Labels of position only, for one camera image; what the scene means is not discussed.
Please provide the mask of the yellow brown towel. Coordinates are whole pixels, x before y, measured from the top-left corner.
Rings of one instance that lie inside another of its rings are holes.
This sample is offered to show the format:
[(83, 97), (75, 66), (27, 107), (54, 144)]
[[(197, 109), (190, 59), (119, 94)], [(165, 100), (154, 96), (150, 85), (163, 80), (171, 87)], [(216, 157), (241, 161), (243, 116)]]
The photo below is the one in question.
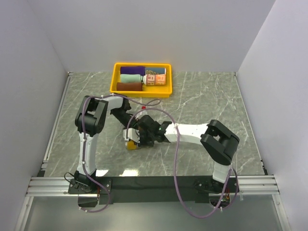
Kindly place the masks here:
[(138, 150), (140, 148), (139, 144), (133, 140), (126, 141), (125, 146), (126, 146), (126, 149), (129, 151)]

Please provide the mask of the striped rabbit print towel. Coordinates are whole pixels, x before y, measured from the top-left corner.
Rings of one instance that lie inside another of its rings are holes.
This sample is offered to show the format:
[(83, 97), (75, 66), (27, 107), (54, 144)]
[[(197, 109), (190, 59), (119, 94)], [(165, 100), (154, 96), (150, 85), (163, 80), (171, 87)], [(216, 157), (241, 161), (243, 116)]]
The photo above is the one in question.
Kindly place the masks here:
[(146, 74), (143, 77), (143, 84), (147, 86), (165, 85), (166, 75), (165, 74)]

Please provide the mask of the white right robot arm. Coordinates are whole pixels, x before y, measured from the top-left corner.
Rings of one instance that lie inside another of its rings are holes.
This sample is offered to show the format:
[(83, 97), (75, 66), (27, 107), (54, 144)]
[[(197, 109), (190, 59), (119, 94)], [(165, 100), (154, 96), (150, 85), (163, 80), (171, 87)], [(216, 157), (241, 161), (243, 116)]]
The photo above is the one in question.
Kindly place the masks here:
[(220, 121), (212, 119), (199, 125), (170, 121), (160, 124), (144, 115), (137, 120), (137, 128), (141, 132), (140, 144), (143, 146), (152, 147), (155, 142), (186, 142), (203, 146), (214, 161), (212, 188), (222, 192), (228, 187), (227, 174), (240, 139)]

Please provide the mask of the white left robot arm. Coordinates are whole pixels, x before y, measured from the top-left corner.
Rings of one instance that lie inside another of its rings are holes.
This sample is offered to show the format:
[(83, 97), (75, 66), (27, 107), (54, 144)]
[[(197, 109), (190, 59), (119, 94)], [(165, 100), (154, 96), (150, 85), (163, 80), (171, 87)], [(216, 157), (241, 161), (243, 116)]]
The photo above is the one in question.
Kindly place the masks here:
[(97, 181), (95, 156), (98, 136), (102, 132), (106, 116), (113, 115), (123, 126), (127, 126), (131, 115), (129, 98), (121, 94), (110, 94), (106, 97), (85, 96), (75, 118), (75, 126), (80, 138), (80, 156), (76, 181), (85, 193), (96, 190)]

